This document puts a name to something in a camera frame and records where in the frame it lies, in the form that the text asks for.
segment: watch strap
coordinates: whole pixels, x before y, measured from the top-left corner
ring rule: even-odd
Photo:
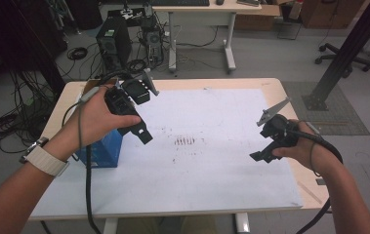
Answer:
[[[51,176],[60,176],[69,165],[68,162],[63,162],[52,156],[38,145],[32,149],[25,159],[37,169]]]

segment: hand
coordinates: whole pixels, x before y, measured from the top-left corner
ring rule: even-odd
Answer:
[[[63,160],[79,148],[78,118],[81,110],[81,139],[82,145],[88,145],[102,139],[111,130],[130,127],[141,122],[136,115],[114,115],[104,101],[107,87],[99,91],[85,104],[79,106],[60,131],[46,145],[48,151]]]
[[[298,126],[300,131],[314,135],[312,129],[305,122],[299,122]],[[276,148],[272,150],[272,154],[279,157],[293,158],[304,167],[314,170],[322,176],[324,176],[332,166],[338,164],[341,165],[340,161],[338,161],[338,159],[328,149],[318,143],[313,147],[312,145],[312,140],[300,137],[296,146]]]

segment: computer keyboard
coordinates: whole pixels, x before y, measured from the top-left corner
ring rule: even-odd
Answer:
[[[209,6],[209,0],[150,0],[151,6],[199,7]]]

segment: office chair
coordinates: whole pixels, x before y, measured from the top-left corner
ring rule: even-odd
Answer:
[[[325,45],[323,46],[320,46],[318,48],[318,50],[320,52],[324,52],[325,50],[330,50],[332,51],[335,55],[325,55],[325,56],[320,56],[318,57],[316,60],[315,60],[315,64],[321,64],[323,60],[325,59],[334,59],[337,55],[337,53],[340,51],[338,48],[334,47],[333,45],[331,45],[330,43],[325,43]],[[368,70],[370,70],[370,60],[367,60],[367,59],[364,59],[364,58],[358,58],[358,57],[355,57],[352,61],[354,62],[358,62],[358,63],[361,63],[363,65],[365,65],[362,70],[367,72]],[[347,78],[349,77],[349,75],[352,73],[352,66],[351,64],[349,65],[349,67],[344,71],[343,73],[343,77],[344,78]]]

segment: person's right hand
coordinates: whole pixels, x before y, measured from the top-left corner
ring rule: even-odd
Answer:
[[[299,128],[301,132],[314,135],[312,129],[305,122],[299,122]],[[313,147],[312,145],[312,140],[300,137],[296,146],[276,148],[272,150],[272,154],[278,157],[293,158],[304,167],[310,170],[313,168],[316,173],[319,173],[322,176],[328,173],[332,166],[341,164],[340,161],[325,147],[318,143]]]

